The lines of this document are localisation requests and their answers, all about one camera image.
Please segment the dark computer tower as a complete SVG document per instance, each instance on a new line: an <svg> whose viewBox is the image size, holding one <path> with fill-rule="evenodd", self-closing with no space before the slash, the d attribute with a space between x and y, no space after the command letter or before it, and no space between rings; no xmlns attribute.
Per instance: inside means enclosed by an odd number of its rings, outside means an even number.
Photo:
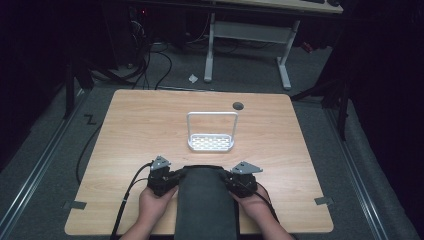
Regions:
<svg viewBox="0 0 424 240"><path fill-rule="evenodd" d="M135 44L135 64L140 66L150 46L147 9L130 6L128 13L131 36Z"/></svg>

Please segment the metal floor rail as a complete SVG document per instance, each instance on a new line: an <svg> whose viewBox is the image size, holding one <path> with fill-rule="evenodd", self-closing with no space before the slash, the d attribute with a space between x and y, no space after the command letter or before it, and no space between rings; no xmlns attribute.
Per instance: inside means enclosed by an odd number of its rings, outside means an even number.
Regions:
<svg viewBox="0 0 424 240"><path fill-rule="evenodd" d="M7 240L69 128L76 112L89 96L78 90L75 106L65 114L65 94L60 93L31 127L12 161L0 173L0 240Z"/></svg>
<svg viewBox="0 0 424 240"><path fill-rule="evenodd" d="M333 110L323 110L326 119L328 120L333 135L335 136L338 145L342 151L343 160L346 165L348 176L351 184L358 198L362 212L366 218L369 228L375 240L389 240L385 227L380 219L379 213L376 209L374 201L372 200L364 181L360 175L360 172L355 164L353 155L348 147L348 144L343 140L338 133L336 114Z"/></svg>

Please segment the yellow and grey cloth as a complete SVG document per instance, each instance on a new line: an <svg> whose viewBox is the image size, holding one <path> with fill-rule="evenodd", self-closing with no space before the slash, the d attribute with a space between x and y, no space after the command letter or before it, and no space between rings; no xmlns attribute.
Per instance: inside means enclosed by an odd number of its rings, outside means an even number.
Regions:
<svg viewBox="0 0 424 240"><path fill-rule="evenodd" d="M174 240L239 240L238 209L221 167L182 169Z"/></svg>

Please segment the person's left hand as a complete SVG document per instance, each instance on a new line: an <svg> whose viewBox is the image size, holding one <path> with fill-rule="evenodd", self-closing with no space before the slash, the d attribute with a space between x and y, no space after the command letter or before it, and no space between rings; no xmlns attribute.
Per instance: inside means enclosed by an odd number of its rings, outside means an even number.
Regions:
<svg viewBox="0 0 424 240"><path fill-rule="evenodd" d="M156 196L146 187L139 196L139 216L137 222L142 226L154 226L165 214L167 206L178 188L174 187L163 196Z"/></svg>

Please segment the black metal stand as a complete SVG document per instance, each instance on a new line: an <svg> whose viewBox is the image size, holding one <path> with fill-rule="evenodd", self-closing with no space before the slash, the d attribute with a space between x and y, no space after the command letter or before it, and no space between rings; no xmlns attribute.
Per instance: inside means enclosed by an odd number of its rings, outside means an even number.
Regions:
<svg viewBox="0 0 424 240"><path fill-rule="evenodd" d="M92 80L89 68L86 62L78 57L77 55L71 55L69 63L66 67L66 103L65 103L65 115L67 119L73 112L75 105L75 88L74 84L78 82L83 90L91 90L94 87L94 81Z"/></svg>
<svg viewBox="0 0 424 240"><path fill-rule="evenodd" d="M292 101L299 101L307 96L322 95L321 106L323 108L338 107L336 129L339 137L345 141L349 92L350 83L347 80L330 80L325 83L318 83L314 87L291 96L290 99Z"/></svg>

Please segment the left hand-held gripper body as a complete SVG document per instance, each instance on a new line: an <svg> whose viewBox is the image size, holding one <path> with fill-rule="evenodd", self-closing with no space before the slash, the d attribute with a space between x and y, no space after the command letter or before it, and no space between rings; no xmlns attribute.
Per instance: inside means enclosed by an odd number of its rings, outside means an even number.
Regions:
<svg viewBox="0 0 424 240"><path fill-rule="evenodd" d="M172 188L174 188L178 182L171 182L168 176L171 163L162 156L157 156L150 166L150 173L148 175L147 186L153 191L156 196L163 196Z"/></svg>

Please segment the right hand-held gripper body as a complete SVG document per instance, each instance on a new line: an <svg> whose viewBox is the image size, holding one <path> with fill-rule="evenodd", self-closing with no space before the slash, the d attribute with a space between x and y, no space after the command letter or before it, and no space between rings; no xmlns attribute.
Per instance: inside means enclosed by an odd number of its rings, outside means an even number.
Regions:
<svg viewBox="0 0 424 240"><path fill-rule="evenodd" d="M262 168L242 161L229 172L229 190L239 198L252 196L257 191L255 173L261 173Z"/></svg>

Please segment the person's right hand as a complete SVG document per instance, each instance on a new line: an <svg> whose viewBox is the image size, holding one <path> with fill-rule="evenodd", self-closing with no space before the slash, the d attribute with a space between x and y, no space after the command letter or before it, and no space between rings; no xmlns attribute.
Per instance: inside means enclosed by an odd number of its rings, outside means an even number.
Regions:
<svg viewBox="0 0 424 240"><path fill-rule="evenodd" d="M255 217L272 216L268 207L268 204L270 203L268 193L260 184L257 184L256 193L250 197L239 198L235 194L232 194L232 197L239 203L246 215L253 221Z"/></svg>

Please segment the white-legged wooden desk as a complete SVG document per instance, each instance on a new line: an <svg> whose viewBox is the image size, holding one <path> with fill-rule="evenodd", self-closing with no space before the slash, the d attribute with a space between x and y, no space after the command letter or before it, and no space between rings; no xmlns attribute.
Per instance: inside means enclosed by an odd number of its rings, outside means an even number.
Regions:
<svg viewBox="0 0 424 240"><path fill-rule="evenodd" d="M259 7L266 10L284 10L294 14L323 14L324 16L341 15L343 8L332 0L211 0L214 7L220 4L233 6ZM215 14L210 14L208 52L205 62L204 81L209 83L213 79L214 40L216 38L255 41L273 44L282 44L282 55L276 58L282 86L285 90L291 89L286 61L295 40L300 18L296 17L288 26L265 25L250 21L243 23L236 20L217 20Z"/></svg>

